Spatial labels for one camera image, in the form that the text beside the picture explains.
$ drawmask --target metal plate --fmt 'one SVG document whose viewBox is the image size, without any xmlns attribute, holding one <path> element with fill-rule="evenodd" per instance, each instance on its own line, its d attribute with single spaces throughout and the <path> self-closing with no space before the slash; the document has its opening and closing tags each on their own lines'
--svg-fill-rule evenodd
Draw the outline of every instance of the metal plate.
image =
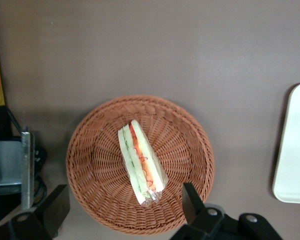
<svg viewBox="0 0 300 240">
<path fill-rule="evenodd" d="M 21 192 L 21 139 L 0 140 L 0 195 Z"/>
</svg>

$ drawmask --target white bread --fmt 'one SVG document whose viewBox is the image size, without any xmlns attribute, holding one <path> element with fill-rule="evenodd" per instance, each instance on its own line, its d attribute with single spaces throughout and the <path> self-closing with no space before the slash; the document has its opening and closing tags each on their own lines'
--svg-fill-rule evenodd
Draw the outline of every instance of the white bread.
<svg viewBox="0 0 300 240">
<path fill-rule="evenodd" d="M 145 157 L 145 163 L 150 170 L 155 185 L 155 191 L 162 192 L 168 183 L 168 176 L 163 170 L 160 161 L 140 124 L 136 120 L 132 120 L 131 124 L 138 140 L 139 148 Z"/>
</svg>

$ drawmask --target sandwich wedge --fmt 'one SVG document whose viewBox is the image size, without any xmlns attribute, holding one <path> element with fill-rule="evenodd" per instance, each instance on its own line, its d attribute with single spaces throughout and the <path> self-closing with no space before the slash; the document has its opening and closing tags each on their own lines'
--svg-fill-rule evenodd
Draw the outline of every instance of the sandwich wedge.
<svg viewBox="0 0 300 240">
<path fill-rule="evenodd" d="M 118 131 L 119 145 L 134 194 L 142 206 L 161 198 L 168 176 L 140 124 L 133 120 Z"/>
</svg>

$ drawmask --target black cable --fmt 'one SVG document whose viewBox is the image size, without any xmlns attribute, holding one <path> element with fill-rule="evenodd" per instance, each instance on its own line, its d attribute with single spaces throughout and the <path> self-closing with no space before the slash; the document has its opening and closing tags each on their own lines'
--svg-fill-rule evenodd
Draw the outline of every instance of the black cable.
<svg viewBox="0 0 300 240">
<path fill-rule="evenodd" d="M 32 205 L 33 207 L 39 206 L 47 196 L 47 186 L 45 182 L 42 180 L 42 178 L 37 175 L 35 181 L 39 183 L 39 187 L 37 191 L 35 191 L 33 196 L 33 205 Z M 39 197 L 40 195 L 42 195 L 42 197 L 39 199 L 39 201 L 35 202 L 35 198 Z"/>
<path fill-rule="evenodd" d="M 13 123 L 13 125 L 15 126 L 15 128 L 18 130 L 18 132 L 21 134 L 22 133 L 22 128 L 19 125 L 17 119 L 15 118 L 15 116 L 13 115 L 13 113 L 10 111 L 10 109 L 6 106 L 6 111 L 9 115 L 9 118 L 11 120 L 11 122 Z"/>
</svg>

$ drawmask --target plastic sandwich wrap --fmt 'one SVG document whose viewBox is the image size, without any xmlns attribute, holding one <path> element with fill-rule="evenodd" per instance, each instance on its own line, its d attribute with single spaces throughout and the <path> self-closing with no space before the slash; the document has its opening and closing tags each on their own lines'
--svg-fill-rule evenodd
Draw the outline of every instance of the plastic sandwich wrap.
<svg viewBox="0 0 300 240">
<path fill-rule="evenodd" d="M 139 204 L 148 207 L 151 202 L 158 203 L 168 176 L 146 134 L 133 120 L 118 131 L 118 138 L 125 169 Z"/>
</svg>

